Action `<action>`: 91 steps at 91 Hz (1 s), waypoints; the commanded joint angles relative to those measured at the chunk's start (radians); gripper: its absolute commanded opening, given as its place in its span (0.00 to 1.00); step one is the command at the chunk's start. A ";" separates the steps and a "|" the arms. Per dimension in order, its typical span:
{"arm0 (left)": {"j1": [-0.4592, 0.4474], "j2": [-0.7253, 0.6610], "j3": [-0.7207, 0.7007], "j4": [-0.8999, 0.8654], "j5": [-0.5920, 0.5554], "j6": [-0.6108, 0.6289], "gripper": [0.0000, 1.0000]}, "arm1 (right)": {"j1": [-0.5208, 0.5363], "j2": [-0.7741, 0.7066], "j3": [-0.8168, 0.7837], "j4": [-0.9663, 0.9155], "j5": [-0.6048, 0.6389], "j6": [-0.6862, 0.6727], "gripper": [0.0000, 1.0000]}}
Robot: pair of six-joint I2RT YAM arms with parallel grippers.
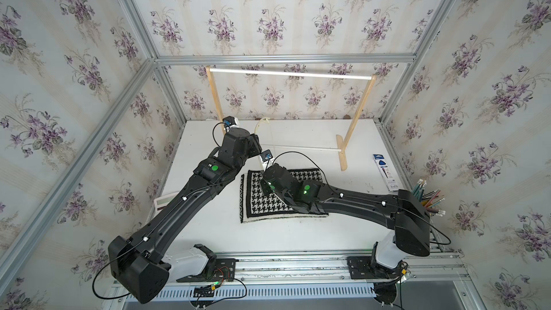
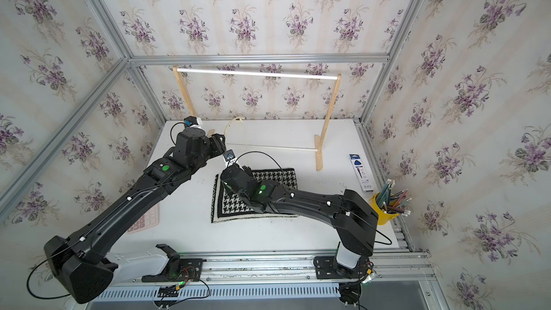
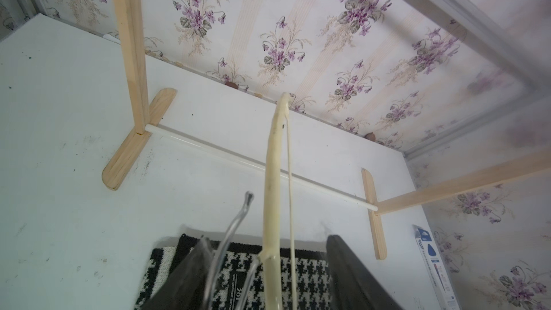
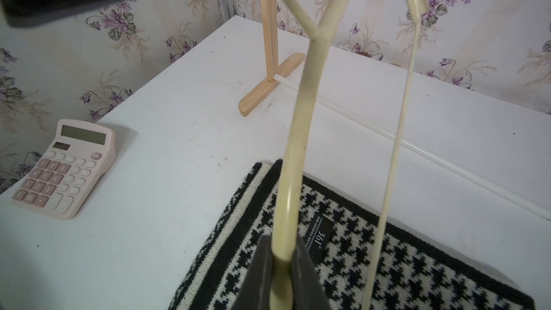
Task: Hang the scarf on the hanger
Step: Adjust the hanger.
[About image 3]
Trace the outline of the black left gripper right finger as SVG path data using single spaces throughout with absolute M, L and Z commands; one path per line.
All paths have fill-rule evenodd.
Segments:
M 400 309 L 352 249 L 338 235 L 327 238 L 331 309 Z

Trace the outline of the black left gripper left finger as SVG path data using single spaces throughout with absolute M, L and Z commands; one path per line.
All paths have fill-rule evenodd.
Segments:
M 140 308 L 202 309 L 214 253 L 209 238 L 192 236 L 153 249 L 140 286 Z

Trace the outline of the cream plastic clothes hanger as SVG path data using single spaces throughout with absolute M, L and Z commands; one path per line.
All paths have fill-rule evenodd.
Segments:
M 284 93 L 278 100 L 268 136 L 268 149 L 265 161 L 265 182 L 263 201 L 263 242 L 262 250 L 251 263 L 245 278 L 244 288 L 236 306 L 243 309 L 248 289 L 259 267 L 263 268 L 263 286 L 266 309 L 282 309 L 283 294 L 281 283 L 281 150 L 284 130 L 290 129 L 289 106 L 291 96 Z M 224 238 L 220 241 L 205 281 L 202 308 L 212 307 L 216 281 L 222 268 L 230 241 L 239 225 L 248 214 L 253 194 L 247 192 L 243 206 L 230 223 Z

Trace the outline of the black white houndstooth scarf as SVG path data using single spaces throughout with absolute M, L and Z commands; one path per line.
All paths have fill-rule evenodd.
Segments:
M 177 268 L 193 250 L 199 238 L 183 234 L 176 246 L 155 248 L 143 276 L 135 309 L 141 309 L 159 291 Z M 225 255 L 213 309 L 234 309 L 242 294 L 246 275 L 253 258 L 261 251 L 259 245 L 231 243 Z M 281 273 L 284 308 L 291 309 L 291 264 L 290 250 L 281 250 Z M 329 264 L 326 254 L 318 251 L 297 250 L 296 279 L 298 309 L 330 309 L 331 292 Z M 259 268 L 248 291 L 246 309 L 264 309 L 263 270 Z

